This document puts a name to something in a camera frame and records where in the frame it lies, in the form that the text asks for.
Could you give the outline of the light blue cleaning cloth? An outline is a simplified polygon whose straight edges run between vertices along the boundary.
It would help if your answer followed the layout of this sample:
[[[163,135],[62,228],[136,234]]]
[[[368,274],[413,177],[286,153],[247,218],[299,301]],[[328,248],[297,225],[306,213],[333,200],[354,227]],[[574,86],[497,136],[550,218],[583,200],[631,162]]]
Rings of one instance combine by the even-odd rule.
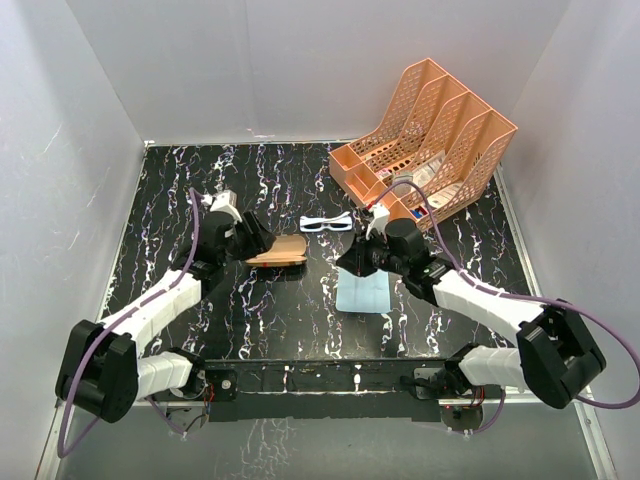
[[[389,274],[378,270],[367,277],[357,277],[339,268],[336,309],[345,313],[388,313],[391,310]]]

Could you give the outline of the brown glasses case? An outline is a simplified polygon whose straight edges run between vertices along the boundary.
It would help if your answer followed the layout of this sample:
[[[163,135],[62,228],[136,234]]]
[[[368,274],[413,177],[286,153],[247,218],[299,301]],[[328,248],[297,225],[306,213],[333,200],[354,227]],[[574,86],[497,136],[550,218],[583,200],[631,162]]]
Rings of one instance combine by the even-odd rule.
[[[277,236],[272,247],[265,253],[245,261],[258,268],[289,267],[306,262],[306,238],[299,234]]]

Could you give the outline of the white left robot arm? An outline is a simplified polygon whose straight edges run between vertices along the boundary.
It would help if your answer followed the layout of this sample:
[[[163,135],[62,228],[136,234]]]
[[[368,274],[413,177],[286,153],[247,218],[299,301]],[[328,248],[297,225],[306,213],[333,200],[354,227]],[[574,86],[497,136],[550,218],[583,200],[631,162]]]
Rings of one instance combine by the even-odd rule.
[[[252,259],[274,242],[251,211],[238,219],[225,212],[206,214],[153,287],[119,312],[72,328],[56,396],[108,423],[122,419],[136,401],[165,390],[186,399],[200,396],[207,376],[194,355],[170,351],[147,357],[144,351],[216,288],[229,262]]]

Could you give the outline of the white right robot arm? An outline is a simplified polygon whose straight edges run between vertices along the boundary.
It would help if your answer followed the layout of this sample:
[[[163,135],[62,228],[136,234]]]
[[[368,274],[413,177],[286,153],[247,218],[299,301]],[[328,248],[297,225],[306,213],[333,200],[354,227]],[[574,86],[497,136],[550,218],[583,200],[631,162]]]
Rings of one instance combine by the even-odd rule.
[[[397,274],[416,298],[466,316],[510,342],[503,349],[462,348],[437,374],[441,390],[466,397],[480,386],[510,386],[562,409],[606,367],[578,313],[565,304],[516,300],[505,292],[492,295],[480,281],[467,283],[451,261],[429,252],[410,219],[393,220],[383,232],[357,231],[336,264],[361,278],[379,271]]]

